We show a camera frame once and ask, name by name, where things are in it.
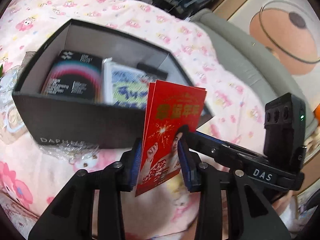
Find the book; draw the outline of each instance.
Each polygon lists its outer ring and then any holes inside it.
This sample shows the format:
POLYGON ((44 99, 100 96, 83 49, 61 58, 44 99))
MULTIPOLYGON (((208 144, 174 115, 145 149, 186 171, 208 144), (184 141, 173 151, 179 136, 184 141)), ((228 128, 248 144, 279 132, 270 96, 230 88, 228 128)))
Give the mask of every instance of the book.
POLYGON ((149 85, 136 196, 180 172, 178 141, 197 128, 206 91, 157 80, 149 85))
POLYGON ((109 105, 146 109, 148 86, 156 77, 108 61, 104 68, 104 101, 109 105))
POLYGON ((52 65, 42 93, 100 101, 102 58, 63 50, 52 65))

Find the black box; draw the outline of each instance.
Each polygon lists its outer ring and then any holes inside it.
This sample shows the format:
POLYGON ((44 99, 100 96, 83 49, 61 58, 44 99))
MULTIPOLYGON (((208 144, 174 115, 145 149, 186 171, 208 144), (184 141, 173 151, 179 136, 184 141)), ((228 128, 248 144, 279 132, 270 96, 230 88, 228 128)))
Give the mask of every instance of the black box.
MULTIPOLYGON (((193 85, 170 52, 114 29, 69 20, 36 52, 12 92, 26 127, 42 145, 73 141, 100 148, 127 148, 143 135, 144 110, 41 94, 52 62, 64 49, 112 57, 130 67, 145 64, 167 72, 169 82, 193 85)), ((199 126, 211 118, 205 107, 199 126)))

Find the clear plastic bag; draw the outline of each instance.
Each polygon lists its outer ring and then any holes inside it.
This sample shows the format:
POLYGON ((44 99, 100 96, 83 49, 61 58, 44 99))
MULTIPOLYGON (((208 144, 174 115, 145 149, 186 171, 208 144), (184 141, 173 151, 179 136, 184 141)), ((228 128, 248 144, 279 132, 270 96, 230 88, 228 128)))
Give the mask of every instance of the clear plastic bag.
POLYGON ((21 72, 22 67, 15 66, 0 78, 0 139, 5 144, 13 143, 27 131, 12 99, 21 72))
POLYGON ((97 154, 99 147, 83 142, 64 142, 58 145, 39 145, 40 150, 59 160, 73 163, 76 159, 87 159, 97 154))

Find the red envelope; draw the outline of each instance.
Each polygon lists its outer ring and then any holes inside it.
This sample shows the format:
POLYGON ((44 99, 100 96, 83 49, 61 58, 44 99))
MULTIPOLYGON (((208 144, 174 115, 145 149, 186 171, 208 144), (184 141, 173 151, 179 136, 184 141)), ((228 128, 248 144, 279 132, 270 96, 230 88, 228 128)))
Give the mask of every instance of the red envelope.
POLYGON ((136 196, 180 172, 178 141, 183 133, 196 130, 205 95, 204 89, 150 83, 136 196))

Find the orange object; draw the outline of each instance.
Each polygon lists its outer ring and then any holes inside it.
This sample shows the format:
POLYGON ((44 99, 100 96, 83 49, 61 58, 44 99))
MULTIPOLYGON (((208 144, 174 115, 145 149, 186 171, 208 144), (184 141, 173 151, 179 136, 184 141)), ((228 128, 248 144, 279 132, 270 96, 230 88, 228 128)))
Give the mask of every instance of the orange object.
POLYGON ((320 122, 320 105, 317 106, 317 108, 314 111, 316 119, 320 122))
MULTIPOLYGON (((272 37, 280 46, 293 55, 310 61, 315 60, 318 55, 314 38, 306 26, 298 27, 292 23, 292 20, 290 20, 290 14, 292 13, 293 12, 285 12, 277 8, 266 9, 261 14, 264 28, 270 37, 272 37)), ((300 15, 296 15, 298 19, 302 21, 302 24, 305 24, 304 19, 300 15)), ((249 29, 250 35, 264 46, 269 47, 272 54, 277 55, 277 58, 287 68, 291 75, 308 74, 316 66, 316 64, 306 64, 300 62, 287 55, 276 45, 274 45, 263 32, 258 13, 252 18, 249 29)))

